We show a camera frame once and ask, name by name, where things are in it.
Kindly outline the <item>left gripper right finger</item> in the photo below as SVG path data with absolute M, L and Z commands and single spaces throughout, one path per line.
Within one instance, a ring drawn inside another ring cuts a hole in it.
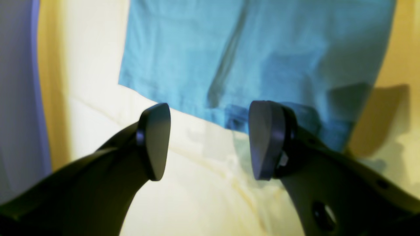
M 419 235 L 419 199 L 327 148 L 292 109 L 253 101 L 248 117 L 254 178 L 282 182 L 306 236 Z

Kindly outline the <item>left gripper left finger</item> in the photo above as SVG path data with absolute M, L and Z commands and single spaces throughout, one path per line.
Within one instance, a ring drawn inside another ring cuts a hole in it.
M 1 205 L 2 236 L 118 236 L 135 194 L 165 171 L 171 114 L 147 108 L 98 150 Z

